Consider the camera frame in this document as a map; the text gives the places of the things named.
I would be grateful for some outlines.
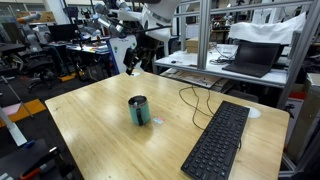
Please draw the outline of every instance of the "laptop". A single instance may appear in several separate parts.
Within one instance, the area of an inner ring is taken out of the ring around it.
[[[261,78],[275,62],[280,44],[240,41],[234,62],[223,70]]]

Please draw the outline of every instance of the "white cloth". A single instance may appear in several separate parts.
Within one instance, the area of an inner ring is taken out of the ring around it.
[[[306,22],[306,13],[283,23],[252,24],[237,23],[231,25],[229,38],[251,42],[290,44],[294,31],[302,31]]]

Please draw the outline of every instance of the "cylindrical container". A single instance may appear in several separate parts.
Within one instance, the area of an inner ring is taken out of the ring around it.
[[[149,122],[149,105],[145,96],[134,96],[129,99],[128,104],[131,119],[134,124],[142,126]]]

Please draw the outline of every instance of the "wooden table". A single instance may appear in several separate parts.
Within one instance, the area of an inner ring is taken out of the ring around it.
[[[190,85],[140,73],[120,74],[46,101],[85,179],[188,179],[180,167],[203,132],[192,123],[194,109],[179,97],[179,90]],[[195,91],[199,109],[209,114],[208,90]],[[148,98],[152,119],[163,117],[163,124],[151,119],[139,127],[131,122],[128,100],[135,95]],[[229,178],[278,179],[288,113],[220,93],[210,95],[213,111],[227,100],[262,113],[248,119]],[[182,97],[197,102],[192,89]],[[201,127],[210,120],[201,113],[195,116]]]

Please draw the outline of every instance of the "laptop screen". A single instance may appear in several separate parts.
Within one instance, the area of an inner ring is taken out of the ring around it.
[[[240,42],[234,63],[271,66],[280,44]]]

